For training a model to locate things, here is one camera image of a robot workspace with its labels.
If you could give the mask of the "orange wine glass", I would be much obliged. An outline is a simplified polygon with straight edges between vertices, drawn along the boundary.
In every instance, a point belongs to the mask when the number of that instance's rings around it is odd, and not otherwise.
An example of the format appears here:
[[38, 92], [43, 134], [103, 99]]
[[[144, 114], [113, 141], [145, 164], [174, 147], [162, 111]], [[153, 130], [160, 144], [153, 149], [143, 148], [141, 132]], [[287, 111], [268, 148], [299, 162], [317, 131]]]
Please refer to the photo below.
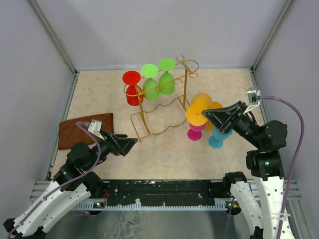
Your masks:
[[186, 111], [187, 121], [194, 126], [204, 125], [208, 119], [202, 114], [204, 110], [211, 107], [212, 99], [209, 94], [200, 92], [191, 101], [191, 105]]
[[[221, 103], [213, 101], [212, 105], [211, 105], [211, 108], [212, 109], [221, 109], [221, 108], [223, 108], [223, 106], [222, 106]], [[214, 125], [208, 120], [204, 130], [207, 131], [207, 132], [212, 132], [213, 131], [213, 127], [214, 127]]]

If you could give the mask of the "light blue wine glass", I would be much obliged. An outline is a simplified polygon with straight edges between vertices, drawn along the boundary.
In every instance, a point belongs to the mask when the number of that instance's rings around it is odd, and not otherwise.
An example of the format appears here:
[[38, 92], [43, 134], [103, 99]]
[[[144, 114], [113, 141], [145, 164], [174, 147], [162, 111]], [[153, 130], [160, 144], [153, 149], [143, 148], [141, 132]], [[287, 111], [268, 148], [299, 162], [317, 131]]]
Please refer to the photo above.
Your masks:
[[223, 146], [224, 141], [232, 134], [233, 130], [228, 133], [221, 133], [218, 128], [214, 127], [212, 136], [209, 138], [209, 146], [214, 149], [220, 149]]

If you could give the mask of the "magenta wine glass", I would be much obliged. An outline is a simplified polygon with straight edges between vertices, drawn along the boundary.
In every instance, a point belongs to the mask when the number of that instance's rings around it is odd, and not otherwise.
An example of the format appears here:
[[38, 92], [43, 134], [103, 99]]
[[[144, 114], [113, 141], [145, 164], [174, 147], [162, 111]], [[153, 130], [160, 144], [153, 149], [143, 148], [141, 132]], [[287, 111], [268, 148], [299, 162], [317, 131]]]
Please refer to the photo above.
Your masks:
[[187, 136], [192, 141], [198, 141], [202, 137], [202, 130], [205, 128], [206, 124], [195, 126], [192, 124], [189, 124], [190, 129], [187, 132]]

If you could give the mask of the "red wine glass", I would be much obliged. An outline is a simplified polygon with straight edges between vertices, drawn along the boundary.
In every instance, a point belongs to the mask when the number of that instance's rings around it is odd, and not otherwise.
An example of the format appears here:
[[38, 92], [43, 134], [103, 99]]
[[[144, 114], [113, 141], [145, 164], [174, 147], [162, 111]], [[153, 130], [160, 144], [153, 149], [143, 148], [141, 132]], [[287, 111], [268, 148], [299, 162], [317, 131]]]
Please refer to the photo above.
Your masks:
[[122, 80], [127, 85], [126, 88], [126, 99], [127, 103], [130, 106], [139, 106], [140, 102], [143, 102], [144, 96], [141, 95], [140, 98], [137, 96], [139, 93], [136, 89], [136, 86], [138, 89], [142, 92], [141, 88], [138, 86], [138, 82], [141, 79], [141, 75], [139, 72], [130, 70], [123, 74]]

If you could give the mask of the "green wine glass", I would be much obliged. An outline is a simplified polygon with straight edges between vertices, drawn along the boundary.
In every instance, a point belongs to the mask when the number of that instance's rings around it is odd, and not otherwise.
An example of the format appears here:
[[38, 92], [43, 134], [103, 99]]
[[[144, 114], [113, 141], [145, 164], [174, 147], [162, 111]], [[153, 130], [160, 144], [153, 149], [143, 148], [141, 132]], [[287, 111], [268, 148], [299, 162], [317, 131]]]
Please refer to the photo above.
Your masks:
[[141, 68], [141, 74], [146, 78], [143, 83], [143, 92], [145, 99], [148, 101], [156, 101], [160, 96], [160, 93], [156, 90], [159, 84], [154, 79], [158, 72], [159, 70], [154, 64], [145, 64]]
[[158, 67], [163, 71], [159, 78], [159, 91], [163, 95], [171, 95], [175, 91], [175, 83], [170, 71], [175, 68], [175, 61], [171, 58], [162, 58], [158, 62]]

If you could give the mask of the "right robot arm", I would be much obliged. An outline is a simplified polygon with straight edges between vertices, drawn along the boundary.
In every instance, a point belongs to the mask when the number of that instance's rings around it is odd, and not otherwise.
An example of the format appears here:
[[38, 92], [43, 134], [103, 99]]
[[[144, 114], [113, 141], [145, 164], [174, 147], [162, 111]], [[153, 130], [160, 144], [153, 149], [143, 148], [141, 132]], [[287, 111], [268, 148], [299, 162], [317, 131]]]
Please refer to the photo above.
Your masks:
[[258, 190], [257, 201], [242, 172], [226, 173], [223, 193], [234, 197], [249, 226], [252, 239], [292, 239], [284, 201], [284, 170], [278, 150], [286, 146], [287, 125], [273, 120], [259, 126], [252, 109], [260, 100], [245, 104], [237, 102], [226, 108], [204, 110], [202, 114], [220, 133], [233, 130], [256, 150], [248, 151], [246, 166], [251, 171]]

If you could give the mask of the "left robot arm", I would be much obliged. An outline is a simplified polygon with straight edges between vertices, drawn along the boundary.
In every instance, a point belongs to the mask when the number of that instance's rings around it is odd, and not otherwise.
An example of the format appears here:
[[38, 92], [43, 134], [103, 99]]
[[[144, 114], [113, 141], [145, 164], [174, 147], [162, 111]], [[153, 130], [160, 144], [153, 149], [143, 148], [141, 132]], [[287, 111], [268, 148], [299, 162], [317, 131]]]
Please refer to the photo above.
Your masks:
[[109, 154], [126, 156], [137, 138], [125, 134], [102, 133], [95, 146], [76, 143], [67, 160], [41, 196], [20, 216], [7, 219], [3, 226], [9, 239], [43, 239], [50, 229], [77, 204], [104, 191], [103, 180], [93, 169]]

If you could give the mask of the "brown folded cloth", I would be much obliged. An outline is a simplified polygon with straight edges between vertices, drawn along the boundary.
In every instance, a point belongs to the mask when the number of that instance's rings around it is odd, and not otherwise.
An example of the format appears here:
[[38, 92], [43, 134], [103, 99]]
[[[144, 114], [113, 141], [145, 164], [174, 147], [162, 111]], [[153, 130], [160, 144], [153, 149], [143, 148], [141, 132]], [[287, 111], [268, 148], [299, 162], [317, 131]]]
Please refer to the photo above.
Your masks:
[[108, 133], [114, 133], [113, 117], [113, 113], [105, 113], [69, 119], [61, 122], [59, 124], [58, 150], [71, 149], [73, 145], [79, 142], [84, 142], [88, 145], [94, 144], [94, 140], [76, 125], [78, 121], [91, 122], [91, 120], [99, 120], [102, 122], [101, 130]]

